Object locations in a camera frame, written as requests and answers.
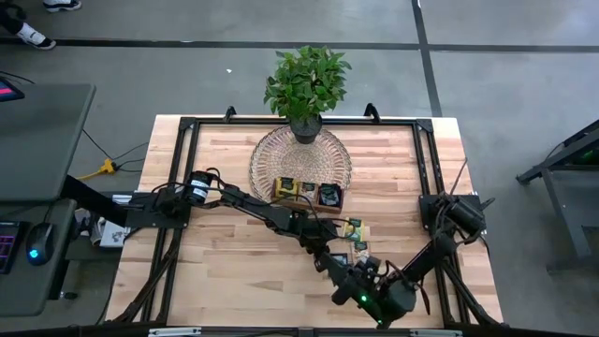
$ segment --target person's foot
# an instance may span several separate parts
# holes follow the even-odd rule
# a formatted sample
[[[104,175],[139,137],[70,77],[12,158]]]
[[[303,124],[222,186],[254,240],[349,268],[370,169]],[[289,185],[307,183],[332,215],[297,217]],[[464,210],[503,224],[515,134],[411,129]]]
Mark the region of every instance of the person's foot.
[[[20,37],[23,42],[39,50],[49,51],[56,47],[56,41],[44,37],[43,34],[33,29],[27,23],[22,25],[21,31],[17,33],[17,37]]]
[[[44,7],[50,13],[61,10],[77,10],[81,8],[79,0],[44,0]]]

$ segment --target keyboard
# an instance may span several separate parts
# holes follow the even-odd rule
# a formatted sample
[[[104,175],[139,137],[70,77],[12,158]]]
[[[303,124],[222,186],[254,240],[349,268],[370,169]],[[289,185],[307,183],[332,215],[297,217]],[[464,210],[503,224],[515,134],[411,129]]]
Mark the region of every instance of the keyboard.
[[[0,221],[0,274],[8,274],[22,240],[22,221]]]

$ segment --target wooden table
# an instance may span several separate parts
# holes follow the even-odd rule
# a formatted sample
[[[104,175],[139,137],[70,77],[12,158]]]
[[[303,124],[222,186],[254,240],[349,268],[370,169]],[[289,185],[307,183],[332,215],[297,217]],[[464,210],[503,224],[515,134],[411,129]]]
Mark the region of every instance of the wooden table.
[[[156,116],[139,190],[150,191],[167,181],[181,117]],[[432,120],[448,190],[464,160],[460,131],[456,119]],[[217,167],[225,182],[250,192],[250,156],[260,139],[274,127],[277,126],[203,125],[194,169]],[[342,216],[363,219],[370,227],[371,254],[402,266],[429,241],[420,224],[416,202],[421,191],[411,129],[382,125],[327,125],[326,128],[342,141],[353,164]],[[423,144],[427,163],[430,163],[426,141]],[[186,154],[187,148],[183,148],[178,181],[183,180]],[[434,191],[434,181],[429,184]],[[468,194],[472,190],[466,168],[456,193]],[[213,193],[212,198],[219,197],[216,195]],[[121,313],[146,281],[156,232],[143,229],[127,240],[107,318]],[[350,253],[348,242],[337,240],[330,246],[331,251]],[[488,313],[501,321],[485,247],[480,242],[461,246],[459,261],[466,285]],[[455,290],[446,281],[452,313],[458,317]],[[161,288],[159,284],[154,315],[162,296]],[[418,294],[416,309],[395,321],[392,328],[443,326],[432,272],[425,279],[425,288],[431,299],[431,315],[427,315]],[[193,210],[189,227],[183,233],[168,323],[244,327],[375,326],[351,300],[343,306],[332,303],[333,291],[326,273],[315,271],[312,256],[307,255],[296,240],[275,235],[260,221],[233,209]]]

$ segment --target yellow cable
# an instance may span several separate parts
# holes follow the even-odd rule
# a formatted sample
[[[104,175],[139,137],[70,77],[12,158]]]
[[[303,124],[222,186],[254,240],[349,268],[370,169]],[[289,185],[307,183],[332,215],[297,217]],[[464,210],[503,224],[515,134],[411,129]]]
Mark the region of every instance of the yellow cable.
[[[94,172],[92,174],[84,175],[82,177],[77,177],[77,179],[78,180],[86,180],[86,179],[94,178],[95,176],[100,175],[102,173],[104,173],[104,172],[102,172],[101,170],[99,170],[99,171]]]
[[[94,173],[91,173],[88,175],[84,175],[82,177],[77,177],[76,179],[86,180],[86,179],[94,178],[95,176],[98,176],[100,174],[114,174],[116,172],[116,170],[114,170],[114,168],[116,168],[116,165],[112,164],[112,160],[110,158],[106,158],[106,159],[104,159],[104,165],[102,165],[97,172],[94,172]]]

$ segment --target gray floor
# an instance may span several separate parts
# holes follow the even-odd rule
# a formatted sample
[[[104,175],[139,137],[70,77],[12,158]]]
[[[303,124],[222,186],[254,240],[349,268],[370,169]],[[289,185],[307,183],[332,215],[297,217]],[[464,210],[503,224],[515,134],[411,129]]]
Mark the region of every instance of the gray floor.
[[[54,37],[205,41],[417,42],[410,1],[84,0],[75,13],[44,13],[24,1],[30,23]],[[592,0],[421,0],[430,43],[599,44]],[[358,115],[373,102],[383,115],[431,116],[418,51],[346,51],[347,101],[336,114]],[[37,82],[91,82],[95,105],[86,129],[111,154],[146,141],[157,113],[265,114],[268,49],[59,47],[52,52],[0,46],[0,70]],[[545,265],[573,254],[544,185],[514,177],[553,146],[599,117],[599,53],[431,55],[444,116],[457,117],[475,189],[497,201],[486,211],[491,263],[504,319],[514,327],[599,334],[596,272],[548,276]],[[144,151],[132,158],[142,157]],[[72,174],[97,169],[102,154],[81,139]],[[90,181],[133,189],[139,176]],[[114,266],[80,266],[72,287],[86,292],[43,318],[0,320],[1,330],[95,323]]]

